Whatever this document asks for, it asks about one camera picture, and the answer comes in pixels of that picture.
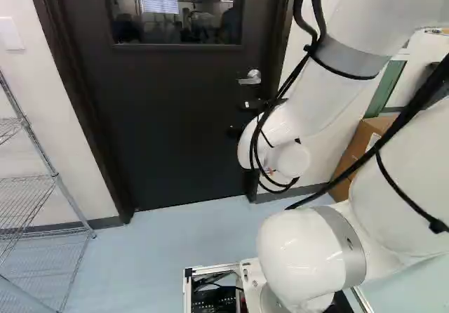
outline door frame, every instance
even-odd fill
[[[130,197],[128,185],[121,178],[123,172],[120,171],[107,141],[98,109],[90,99],[91,90],[82,67],[81,54],[74,42],[67,16],[64,14],[62,0],[33,0],[33,2],[65,90],[119,212],[120,220],[128,224],[136,205]],[[264,80],[268,81],[270,88],[269,96],[263,98],[273,97],[278,90],[292,19],[293,0],[279,0],[275,9],[275,22],[270,34],[268,54],[262,60],[265,65],[263,67],[269,70],[268,73],[264,73]],[[247,196],[255,198],[257,181],[253,181],[251,185],[251,190],[246,190]]]

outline cardboard box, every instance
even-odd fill
[[[398,114],[389,114],[387,116],[378,116],[377,118],[363,119],[357,126],[356,132],[344,151],[340,162],[338,163],[332,180],[347,170],[355,161],[357,161],[363,154],[365,154],[370,141],[375,141],[377,138],[384,135],[385,131],[391,126]],[[341,202],[348,199],[349,186],[351,181],[356,177],[357,171],[352,173],[349,178],[334,187],[329,194],[334,198],[334,201]]]

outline silver door lever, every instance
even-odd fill
[[[248,72],[246,78],[238,79],[240,85],[256,85],[260,84],[261,81],[260,71],[258,69],[252,69]]]

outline light switch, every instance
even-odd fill
[[[0,17],[0,44],[6,50],[25,49],[12,17]]]

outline metal wire rack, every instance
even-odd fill
[[[52,176],[0,179],[0,265],[55,186]]]
[[[0,86],[16,115],[0,119],[0,145],[23,129],[48,170],[48,175],[0,178],[0,313],[60,313],[95,232],[42,149],[1,71]],[[32,221],[56,187],[80,227],[42,232]]]
[[[22,120],[18,118],[0,119],[0,145],[22,129]]]
[[[25,233],[0,272],[16,286],[57,312],[67,302],[74,277],[89,242],[84,227]],[[38,312],[0,288],[1,313]]]

